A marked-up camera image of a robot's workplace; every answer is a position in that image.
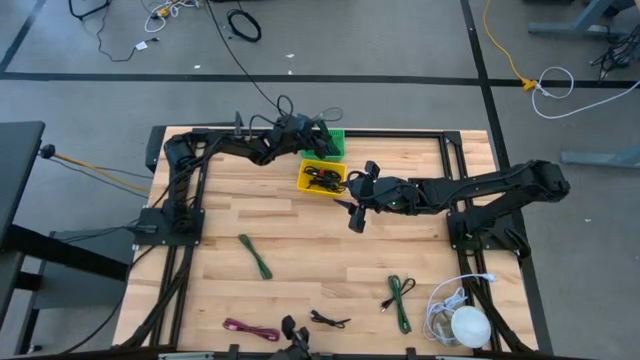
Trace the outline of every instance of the red cable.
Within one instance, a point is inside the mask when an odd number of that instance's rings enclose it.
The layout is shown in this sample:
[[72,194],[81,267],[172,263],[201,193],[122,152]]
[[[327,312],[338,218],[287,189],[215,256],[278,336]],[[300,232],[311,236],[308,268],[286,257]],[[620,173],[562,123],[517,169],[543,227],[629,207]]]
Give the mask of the red cable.
[[222,327],[231,331],[248,332],[250,334],[258,335],[263,339],[269,341],[278,341],[280,339],[280,331],[278,329],[269,329],[262,327],[253,327],[238,320],[227,318],[222,323]]

